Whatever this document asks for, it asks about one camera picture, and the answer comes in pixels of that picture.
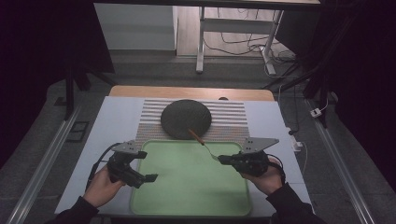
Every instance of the black sleeve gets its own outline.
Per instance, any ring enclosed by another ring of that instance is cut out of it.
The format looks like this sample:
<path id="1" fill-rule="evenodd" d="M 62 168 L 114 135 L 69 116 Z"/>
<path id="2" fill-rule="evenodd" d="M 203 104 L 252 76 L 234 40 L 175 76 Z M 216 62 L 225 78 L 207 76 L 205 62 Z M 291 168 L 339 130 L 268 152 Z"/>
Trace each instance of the black sleeve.
<path id="1" fill-rule="evenodd" d="M 62 211 L 55 219 L 46 222 L 46 224 L 88 224 L 99 210 L 78 197 L 77 202 L 68 210 Z"/>
<path id="2" fill-rule="evenodd" d="M 267 197 L 267 201 L 276 210 L 276 213 L 273 215 L 275 223 L 326 223 L 312 212 L 312 206 L 309 203 L 303 203 L 300 200 L 289 183 L 286 183 L 282 188 L 270 194 Z"/>

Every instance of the table surface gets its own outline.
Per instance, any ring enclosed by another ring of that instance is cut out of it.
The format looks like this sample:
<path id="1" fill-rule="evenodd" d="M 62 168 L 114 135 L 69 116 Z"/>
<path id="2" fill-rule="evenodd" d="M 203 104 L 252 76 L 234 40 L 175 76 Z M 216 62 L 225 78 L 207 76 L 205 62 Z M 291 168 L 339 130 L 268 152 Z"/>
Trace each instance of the table surface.
<path id="1" fill-rule="evenodd" d="M 136 137 L 145 100 L 189 98 L 213 103 L 217 102 L 220 97 L 227 97 L 230 103 L 244 104 L 248 132 L 251 137 L 279 139 L 278 144 L 265 149 L 265 151 L 277 155 L 283 161 L 287 182 L 303 202 L 310 203 L 300 167 L 291 147 L 290 136 L 271 92 L 265 90 L 116 86 L 102 104 L 55 213 L 70 208 L 76 198 L 83 194 L 92 165 L 108 146 L 117 142 L 133 140 Z M 137 163 L 138 160 L 134 160 L 131 167 L 136 169 Z M 248 217 L 271 216 L 275 209 L 265 200 L 265 195 L 257 190 L 252 183 L 247 182 L 247 185 L 252 203 L 252 210 Z M 136 217 L 129 207 L 132 191 L 128 186 L 121 188 L 112 201 L 100 208 L 100 214 L 110 217 Z"/>
<path id="2" fill-rule="evenodd" d="M 237 90 L 188 87 L 115 86 L 109 96 L 162 97 L 218 100 L 226 97 L 235 101 L 274 101 L 267 90 Z"/>

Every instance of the cable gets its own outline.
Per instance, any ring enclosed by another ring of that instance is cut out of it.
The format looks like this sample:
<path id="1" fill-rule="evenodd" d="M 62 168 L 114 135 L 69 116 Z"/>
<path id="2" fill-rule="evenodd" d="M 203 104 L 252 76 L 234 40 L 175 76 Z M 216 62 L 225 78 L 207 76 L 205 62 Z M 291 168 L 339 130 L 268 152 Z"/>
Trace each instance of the cable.
<path id="1" fill-rule="evenodd" d="M 100 156 L 99 160 L 92 166 L 91 173 L 90 173 L 90 176 L 88 177 L 87 186 L 85 187 L 85 190 L 87 190 L 87 188 L 90 186 L 91 181 L 93 180 L 93 177 L 95 176 L 96 170 L 98 169 L 99 163 L 100 163 L 101 161 L 103 161 L 103 157 L 107 154 L 107 152 L 108 152 L 111 148 L 116 147 L 116 146 L 118 146 L 119 144 L 120 144 L 120 143 L 116 143 L 116 144 L 113 144 L 113 145 L 111 145 L 110 147 L 108 147 L 108 148 L 105 150 L 105 152 L 102 154 L 102 156 Z"/>
<path id="2" fill-rule="evenodd" d="M 282 88 L 282 85 L 279 86 L 279 93 L 277 94 L 277 104 L 279 105 L 279 108 L 280 108 L 280 89 Z"/>
<path id="3" fill-rule="evenodd" d="M 249 49 L 251 49 L 253 52 L 258 52 L 261 53 L 262 50 L 260 49 L 260 47 L 265 47 L 265 45 L 263 44 L 256 44 L 256 45 L 250 45 L 248 46 Z"/>
<path id="4" fill-rule="evenodd" d="M 273 154 L 267 154 L 267 155 L 268 155 L 268 156 L 271 156 L 271 157 L 274 157 L 275 159 L 277 159 L 277 160 L 280 162 L 280 167 L 283 169 L 283 163 L 282 163 L 282 160 L 281 160 L 280 158 L 274 156 Z"/>
<path id="5" fill-rule="evenodd" d="M 291 131 L 292 134 L 300 131 L 300 122 L 298 121 L 298 108 L 297 108 L 297 99 L 296 99 L 296 86 L 294 86 L 294 97 L 293 98 L 294 98 L 294 107 L 296 108 L 295 115 L 296 115 L 297 130 Z"/>
<path id="6" fill-rule="evenodd" d="M 326 105 L 320 109 L 320 111 L 326 109 L 327 105 L 329 104 L 329 97 L 326 97 Z"/>
<path id="7" fill-rule="evenodd" d="M 287 124 L 298 125 L 298 129 L 296 131 L 290 130 L 289 134 L 292 135 L 292 134 L 295 134 L 295 133 L 299 132 L 300 131 L 300 124 L 302 124 L 307 118 L 312 118 L 312 116 L 310 114 L 306 114 L 301 119 L 296 120 L 296 122 L 288 121 L 287 118 L 284 117 L 284 119 L 287 122 Z"/>
<path id="8" fill-rule="evenodd" d="M 291 77 L 290 74 L 293 73 L 297 68 L 300 67 L 300 65 L 297 62 L 295 62 L 282 75 L 280 75 L 279 77 L 275 77 L 275 76 L 269 75 L 268 71 L 266 70 L 266 66 L 265 65 L 264 65 L 265 75 L 267 75 L 268 77 L 276 78 L 276 80 L 274 80 L 273 82 L 265 85 L 264 87 L 261 87 L 262 90 L 266 90 L 270 86 L 276 84 L 282 78 Z"/>
<path id="9" fill-rule="evenodd" d="M 306 146 L 305 142 L 301 142 L 301 143 L 304 144 L 304 147 L 305 147 L 305 162 L 304 162 L 304 168 L 303 168 L 303 173 L 302 173 L 302 175 L 304 175 L 306 162 L 308 161 L 308 147 Z"/>
<path id="10" fill-rule="evenodd" d="M 209 46 L 206 44 L 205 39 L 204 39 L 204 43 L 205 43 L 205 45 L 206 45 L 209 49 L 218 50 L 218 51 L 221 51 L 221 52 L 224 52 L 224 53 L 228 53 L 228 54 L 232 54 L 232 55 L 243 55 L 243 54 L 247 54 L 247 53 L 252 52 L 254 49 L 258 48 L 258 47 L 255 47 L 254 49 L 250 49 L 249 51 L 242 52 L 242 53 L 232 53 L 232 52 L 229 52 L 229 51 L 224 50 L 224 49 L 215 49 L 215 48 L 209 47 Z"/>
<path id="11" fill-rule="evenodd" d="M 295 59 L 295 57 L 284 57 L 284 58 L 280 57 L 280 54 L 283 53 L 283 52 L 292 52 L 292 51 L 289 50 L 289 49 L 282 50 L 282 51 L 280 51 L 277 54 L 277 57 L 276 57 L 274 55 L 274 51 L 271 49 L 271 55 L 272 55 L 271 59 L 273 59 L 276 63 L 280 63 L 280 64 L 283 64 L 283 63 L 295 63 L 297 61 Z"/>
<path id="12" fill-rule="evenodd" d="M 259 15 L 259 10 L 257 9 L 256 19 L 255 19 L 255 20 L 257 20 L 258 15 Z M 218 7 L 218 17 L 219 17 L 219 19 L 221 18 L 220 7 Z M 268 36 L 265 36 L 265 37 L 260 37 L 260 38 L 251 39 L 252 34 L 250 34 L 250 38 L 247 39 L 247 40 L 241 40 L 241 41 L 226 41 L 226 40 L 224 39 L 223 33 L 220 33 L 220 34 L 221 34 L 221 39 L 222 39 L 222 41 L 223 41 L 224 43 L 226 43 L 226 44 L 239 44 L 239 43 L 246 43 L 246 42 L 247 42 L 247 46 L 248 46 L 248 47 L 249 47 L 248 43 L 249 43 L 250 41 L 262 40 L 262 39 L 268 38 Z"/>

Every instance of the black round plate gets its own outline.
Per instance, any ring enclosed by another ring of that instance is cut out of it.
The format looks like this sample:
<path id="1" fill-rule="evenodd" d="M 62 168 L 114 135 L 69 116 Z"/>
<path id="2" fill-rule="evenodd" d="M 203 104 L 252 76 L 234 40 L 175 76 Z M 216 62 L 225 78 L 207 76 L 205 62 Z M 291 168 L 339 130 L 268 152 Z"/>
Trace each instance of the black round plate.
<path id="1" fill-rule="evenodd" d="M 204 135 L 212 123 L 209 109 L 193 100 L 174 101 L 161 114 L 163 129 L 176 139 L 194 139 L 189 133 L 191 129 L 198 136 Z"/>

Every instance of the white desk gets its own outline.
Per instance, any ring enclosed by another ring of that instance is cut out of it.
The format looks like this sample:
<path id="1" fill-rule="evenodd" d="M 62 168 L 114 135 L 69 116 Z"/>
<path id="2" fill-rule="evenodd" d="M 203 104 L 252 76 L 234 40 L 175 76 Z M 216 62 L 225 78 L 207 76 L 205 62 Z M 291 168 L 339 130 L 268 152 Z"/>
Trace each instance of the white desk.
<path id="1" fill-rule="evenodd" d="M 276 3 L 292 3 L 302 5 L 319 5 L 319 0 L 265 0 L 257 2 L 276 2 Z M 238 34 L 257 34 L 268 35 L 265 47 L 260 47 L 264 64 L 270 76 L 274 76 L 276 71 L 269 56 L 269 50 L 274 41 L 277 27 L 280 23 L 283 10 L 278 10 L 273 21 L 243 21 L 229 20 L 221 18 L 205 18 L 205 7 L 200 7 L 200 31 L 199 44 L 197 51 L 196 72 L 201 74 L 204 72 L 204 32 L 222 32 L 222 33 L 238 33 Z"/>
<path id="2" fill-rule="evenodd" d="M 86 146 L 55 213 L 70 208 L 77 197 L 84 193 L 92 165 L 106 148 L 114 143 L 135 139 L 144 101 L 145 98 L 111 96 L 104 100 Z M 265 151 L 278 156 L 283 161 L 287 182 L 296 190 L 304 202 L 310 203 L 300 168 L 291 148 L 290 137 L 285 129 L 277 103 L 259 101 L 245 101 L 243 103 L 250 136 L 278 138 L 280 140 L 278 144 L 267 148 Z M 136 165 L 137 161 L 131 163 L 133 168 Z M 252 201 L 252 210 L 249 216 L 271 216 L 275 209 L 265 200 L 265 195 L 251 183 L 248 183 L 248 189 Z M 130 187 L 122 188 L 111 202 L 100 208 L 100 214 L 111 217 L 133 217 L 134 214 L 129 205 L 131 193 L 132 189 Z"/>

